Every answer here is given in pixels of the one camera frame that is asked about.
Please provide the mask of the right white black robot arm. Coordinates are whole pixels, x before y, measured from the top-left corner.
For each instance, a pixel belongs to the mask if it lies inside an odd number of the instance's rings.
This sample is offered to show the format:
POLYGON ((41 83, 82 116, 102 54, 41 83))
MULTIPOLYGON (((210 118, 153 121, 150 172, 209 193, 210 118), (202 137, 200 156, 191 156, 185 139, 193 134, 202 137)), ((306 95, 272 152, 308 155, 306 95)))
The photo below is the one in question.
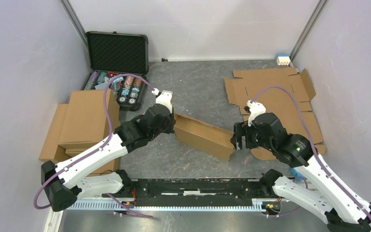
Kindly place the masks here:
POLYGON ((261 147, 280 162, 298 171, 318 193, 298 186, 271 169, 260 179, 265 197, 286 198, 323 221, 331 232, 370 232, 371 203, 352 191, 323 160, 315 146, 304 136, 287 133, 273 113, 234 124, 231 143, 236 150, 261 147))

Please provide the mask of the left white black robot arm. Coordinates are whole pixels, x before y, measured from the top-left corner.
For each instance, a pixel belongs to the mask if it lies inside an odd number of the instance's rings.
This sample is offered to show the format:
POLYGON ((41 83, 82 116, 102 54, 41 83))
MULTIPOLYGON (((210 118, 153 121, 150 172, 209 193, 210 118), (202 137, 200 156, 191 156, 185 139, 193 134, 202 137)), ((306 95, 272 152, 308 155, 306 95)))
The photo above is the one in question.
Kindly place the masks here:
POLYGON ((63 211, 78 199, 104 193, 117 193, 127 197, 132 183, 119 173, 90 176, 104 164, 146 146, 161 133, 173 133, 175 124, 171 103, 156 103, 143 115, 122 123, 101 142, 79 155, 57 164, 46 161, 41 165, 42 186, 35 195, 34 206, 41 192, 45 192, 49 207, 54 212, 63 211))

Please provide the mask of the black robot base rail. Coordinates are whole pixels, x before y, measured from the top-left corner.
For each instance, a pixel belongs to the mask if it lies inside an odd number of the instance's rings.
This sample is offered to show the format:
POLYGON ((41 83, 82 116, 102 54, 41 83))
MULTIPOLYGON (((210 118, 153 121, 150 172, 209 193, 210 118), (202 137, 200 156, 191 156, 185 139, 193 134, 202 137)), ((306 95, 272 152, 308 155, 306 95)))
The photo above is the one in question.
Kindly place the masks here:
POLYGON ((132 179, 114 197, 133 198, 135 206, 250 206, 252 199, 276 199, 258 179, 132 179))

